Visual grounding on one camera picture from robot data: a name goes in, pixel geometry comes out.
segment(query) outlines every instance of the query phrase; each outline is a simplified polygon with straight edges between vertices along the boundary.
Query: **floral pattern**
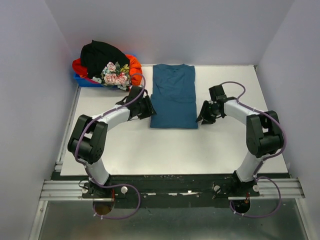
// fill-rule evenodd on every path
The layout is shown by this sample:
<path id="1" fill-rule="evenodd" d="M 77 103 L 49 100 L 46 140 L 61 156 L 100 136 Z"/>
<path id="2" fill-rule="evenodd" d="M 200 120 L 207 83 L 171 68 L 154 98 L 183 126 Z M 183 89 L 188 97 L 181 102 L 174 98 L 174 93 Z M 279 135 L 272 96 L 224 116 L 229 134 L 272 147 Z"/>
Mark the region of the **floral pattern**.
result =
<path id="1" fill-rule="evenodd" d="M 130 86 L 129 69 L 128 64 L 120 67 L 118 62 L 109 62 L 102 70 L 101 78 L 92 80 L 105 86 L 116 85 L 119 89 L 127 90 Z"/>

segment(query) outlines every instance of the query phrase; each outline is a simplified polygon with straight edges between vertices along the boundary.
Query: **red cloth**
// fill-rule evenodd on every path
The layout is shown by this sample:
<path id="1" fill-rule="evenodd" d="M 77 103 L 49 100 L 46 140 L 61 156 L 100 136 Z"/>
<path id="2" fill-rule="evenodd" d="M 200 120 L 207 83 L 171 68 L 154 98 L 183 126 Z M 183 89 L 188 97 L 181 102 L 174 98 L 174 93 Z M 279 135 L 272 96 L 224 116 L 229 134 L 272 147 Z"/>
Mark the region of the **red cloth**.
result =
<path id="1" fill-rule="evenodd" d="M 126 54 L 125 56 L 130 60 L 129 75 L 131 76 L 131 75 L 133 75 L 135 73 L 142 74 L 141 64 L 138 61 L 138 59 L 133 55 Z M 90 83 L 93 83 L 93 84 L 99 84 L 99 83 L 91 80 L 90 78 L 88 78 L 88 69 L 85 66 L 81 65 L 81 58 L 78 58 L 78 59 L 76 59 L 76 60 L 74 60 L 72 62 L 72 68 L 75 71 L 75 73 L 80 76 L 80 78 L 86 79 Z M 135 76 L 132 77 L 131 83 L 134 86 L 138 86 L 138 85 L 140 85 L 141 80 L 142 80 L 142 76 L 135 75 Z"/>

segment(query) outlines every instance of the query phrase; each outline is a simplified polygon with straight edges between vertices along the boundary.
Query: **gray floor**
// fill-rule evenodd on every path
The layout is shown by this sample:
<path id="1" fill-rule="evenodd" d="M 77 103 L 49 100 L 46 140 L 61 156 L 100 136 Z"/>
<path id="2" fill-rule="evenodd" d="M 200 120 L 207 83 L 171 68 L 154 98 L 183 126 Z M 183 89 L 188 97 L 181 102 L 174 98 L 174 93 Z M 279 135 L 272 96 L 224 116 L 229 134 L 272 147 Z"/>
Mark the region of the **gray floor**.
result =
<path id="1" fill-rule="evenodd" d="M 256 200 L 250 213 L 265 214 L 276 200 Z M 228 208 L 140 209 L 125 220 L 93 217 L 92 203 L 50 202 L 41 240 L 307 240 L 294 199 L 272 217 L 249 219 Z M 114 210 L 114 214 L 129 209 Z"/>

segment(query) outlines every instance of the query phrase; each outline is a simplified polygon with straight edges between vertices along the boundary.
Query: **white table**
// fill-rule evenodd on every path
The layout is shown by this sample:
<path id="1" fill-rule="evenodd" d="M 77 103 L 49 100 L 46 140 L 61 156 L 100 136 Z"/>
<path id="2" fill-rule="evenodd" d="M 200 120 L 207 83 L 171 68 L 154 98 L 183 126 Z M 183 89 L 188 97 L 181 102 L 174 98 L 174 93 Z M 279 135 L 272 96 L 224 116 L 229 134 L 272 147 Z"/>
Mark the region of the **white table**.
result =
<path id="1" fill-rule="evenodd" d="M 143 66 L 146 89 L 153 87 L 153 68 Z M 253 66 L 196 66 L 195 92 L 197 113 L 209 100 L 208 89 L 225 81 L 245 85 L 242 102 L 266 111 L 267 106 Z M 237 97 L 242 89 L 235 84 L 223 86 L 228 97 Z M 81 88 L 72 129 L 82 114 L 96 115 L 112 108 L 128 93 L 106 88 Z M 86 175 L 84 167 L 63 146 L 62 176 Z M 150 118 L 133 120 L 107 133 L 102 155 L 112 175 L 230 174 L 242 163 L 246 153 L 246 128 L 231 117 L 198 129 L 150 129 Z M 282 155 L 268 160 L 260 173 L 287 173 Z"/>

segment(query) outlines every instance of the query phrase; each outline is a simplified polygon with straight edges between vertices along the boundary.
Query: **wall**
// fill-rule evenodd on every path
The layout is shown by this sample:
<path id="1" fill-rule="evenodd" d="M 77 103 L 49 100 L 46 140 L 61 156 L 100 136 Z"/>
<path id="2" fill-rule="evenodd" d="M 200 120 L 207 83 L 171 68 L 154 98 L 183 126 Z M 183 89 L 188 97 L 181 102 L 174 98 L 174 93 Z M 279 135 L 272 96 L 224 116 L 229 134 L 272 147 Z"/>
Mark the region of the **wall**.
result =
<path id="1" fill-rule="evenodd" d="M 296 0 L 257 68 L 266 103 L 286 130 L 284 157 L 301 181 L 315 226 L 320 226 L 319 13 L 320 1 Z"/>
<path id="2" fill-rule="evenodd" d="M 45 0 L 75 57 L 92 39 L 144 64 L 258 64 L 294 0 Z"/>
<path id="3" fill-rule="evenodd" d="M 43 0 L 0 3 L 0 239 L 28 239 L 76 86 L 70 49 Z"/>

